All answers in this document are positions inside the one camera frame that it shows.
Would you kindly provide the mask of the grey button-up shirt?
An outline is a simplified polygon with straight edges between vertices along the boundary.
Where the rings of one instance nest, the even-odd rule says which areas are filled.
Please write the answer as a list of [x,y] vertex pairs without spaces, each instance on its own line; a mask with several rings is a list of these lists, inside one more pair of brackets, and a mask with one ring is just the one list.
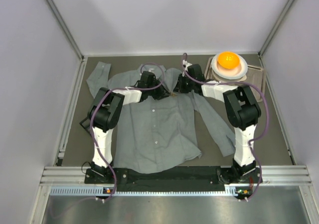
[[[144,65],[109,77],[110,64],[99,62],[87,79],[90,93],[100,88],[124,88],[140,79],[141,71],[149,71],[163,80],[173,93],[180,70]],[[139,173],[161,172],[185,161],[200,157],[195,133],[195,112],[200,113],[212,139],[223,156],[235,151],[235,134],[208,103],[196,93],[175,94],[162,100],[146,100],[125,105],[117,124],[116,153],[112,164]]]

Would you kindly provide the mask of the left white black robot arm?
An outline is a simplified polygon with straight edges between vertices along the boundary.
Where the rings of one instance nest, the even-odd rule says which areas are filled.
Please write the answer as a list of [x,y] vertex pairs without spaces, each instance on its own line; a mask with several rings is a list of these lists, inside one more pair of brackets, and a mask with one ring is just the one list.
[[148,97],[161,100],[170,95],[155,74],[143,71],[140,79],[125,88],[100,88],[95,96],[85,121],[89,121],[87,130],[94,142],[94,156],[85,173],[86,184],[104,184],[116,181],[111,164],[112,135],[118,124],[123,106],[140,103]]

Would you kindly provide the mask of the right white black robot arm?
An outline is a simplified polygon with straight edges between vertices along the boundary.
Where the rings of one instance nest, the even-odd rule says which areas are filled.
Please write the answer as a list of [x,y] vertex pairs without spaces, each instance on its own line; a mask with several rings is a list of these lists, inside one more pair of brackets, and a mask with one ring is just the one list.
[[227,118],[235,130],[235,154],[230,169],[219,168],[220,182],[231,184],[244,181],[256,169],[253,154],[253,139],[261,109],[251,88],[246,84],[229,85],[218,81],[207,81],[198,64],[182,62],[183,73],[179,75],[175,90],[179,93],[194,92],[213,98],[225,105]]

